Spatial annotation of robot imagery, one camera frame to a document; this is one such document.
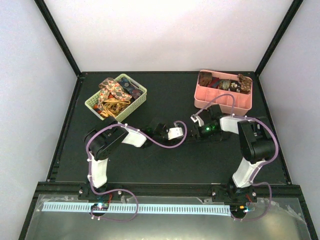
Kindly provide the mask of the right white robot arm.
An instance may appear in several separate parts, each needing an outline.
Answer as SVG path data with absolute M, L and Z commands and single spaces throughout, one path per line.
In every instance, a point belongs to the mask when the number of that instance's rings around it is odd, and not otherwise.
M 226 114 L 218 105 L 208 107 L 207 111 L 211 119 L 209 123 L 205 123 L 200 117 L 202 110 L 190 117 L 195 123 L 197 138 L 208 138 L 223 132 L 238 135 L 242 159 L 231 177 L 232 186 L 227 189 L 228 198 L 238 202 L 246 195 L 244 188 L 253 184 L 260 169 L 277 158 L 279 144 L 265 117 Z

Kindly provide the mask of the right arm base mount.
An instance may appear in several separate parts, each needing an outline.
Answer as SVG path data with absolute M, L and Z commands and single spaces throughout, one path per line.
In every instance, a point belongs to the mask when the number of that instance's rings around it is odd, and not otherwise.
M 211 198 L 213 202 L 224 203 L 256 203 L 257 197 L 253 195 L 252 186 L 238 188 L 231 184 L 213 184 L 211 186 Z

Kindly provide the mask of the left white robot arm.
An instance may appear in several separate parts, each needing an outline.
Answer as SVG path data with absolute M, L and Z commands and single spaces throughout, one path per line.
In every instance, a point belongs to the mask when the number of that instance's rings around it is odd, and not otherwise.
M 146 149 L 157 145 L 165 149 L 179 147 L 187 138 L 187 126 L 182 121 L 175 121 L 172 127 L 164 123 L 146 127 L 142 130 L 126 123 L 117 121 L 114 117 L 105 118 L 84 138 L 85 151 L 89 170 L 87 179 L 91 185 L 89 193 L 97 200 L 103 199 L 108 192 L 107 166 L 109 156 L 121 145 L 131 145 Z

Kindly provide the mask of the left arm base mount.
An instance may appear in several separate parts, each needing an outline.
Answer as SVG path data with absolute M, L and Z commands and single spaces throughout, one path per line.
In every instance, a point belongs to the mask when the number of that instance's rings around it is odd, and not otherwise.
M 94 193 L 92 191 L 91 185 L 89 183 L 81 184 L 80 189 L 78 191 L 78 199 L 88 202 L 107 202 L 109 199 L 120 199 L 123 195 L 124 191 L 121 189 L 118 189 L 116 191 L 107 193 L 107 194 L 101 194 L 107 191 L 110 191 L 108 189 L 107 185 L 103 185 L 100 188 L 93 188 L 98 194 Z

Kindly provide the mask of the black necktie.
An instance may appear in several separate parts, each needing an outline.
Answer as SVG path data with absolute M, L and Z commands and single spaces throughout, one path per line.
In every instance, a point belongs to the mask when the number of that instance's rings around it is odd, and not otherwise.
M 197 138 L 194 135 L 188 136 L 184 141 L 184 144 L 198 144 L 198 143 L 216 143 L 227 141 L 231 137 L 230 133 L 219 133 L 214 134 L 205 138 Z

